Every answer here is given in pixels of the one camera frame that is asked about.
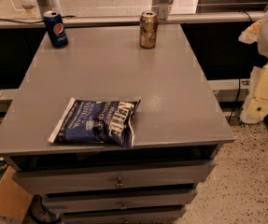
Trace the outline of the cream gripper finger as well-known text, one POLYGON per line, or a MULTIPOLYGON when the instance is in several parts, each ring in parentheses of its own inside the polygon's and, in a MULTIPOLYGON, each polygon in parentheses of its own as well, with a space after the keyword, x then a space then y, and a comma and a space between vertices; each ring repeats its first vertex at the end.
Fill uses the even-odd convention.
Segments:
POLYGON ((245 44, 253 44, 258 40, 260 26, 261 20, 255 21, 239 35, 238 40, 245 44))

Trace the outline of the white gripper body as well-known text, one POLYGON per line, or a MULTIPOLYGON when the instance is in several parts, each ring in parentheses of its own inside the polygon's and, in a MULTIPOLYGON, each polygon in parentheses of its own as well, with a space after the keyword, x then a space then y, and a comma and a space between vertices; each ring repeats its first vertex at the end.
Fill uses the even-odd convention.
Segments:
POLYGON ((250 74, 248 95, 241 109, 240 120, 247 124, 262 121, 268 115, 268 64, 255 66, 250 74))

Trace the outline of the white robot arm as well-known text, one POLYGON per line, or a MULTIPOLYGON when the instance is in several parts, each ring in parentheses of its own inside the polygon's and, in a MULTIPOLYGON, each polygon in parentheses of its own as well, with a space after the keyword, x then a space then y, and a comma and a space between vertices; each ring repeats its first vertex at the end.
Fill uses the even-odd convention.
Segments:
MULTIPOLYGON (((238 40, 258 45, 260 55, 268 59, 268 9, 261 20, 246 28, 238 40)), ((247 124, 262 121, 268 115, 268 63, 263 67, 254 67, 250 74, 248 95, 243 103, 240 120, 247 124)))

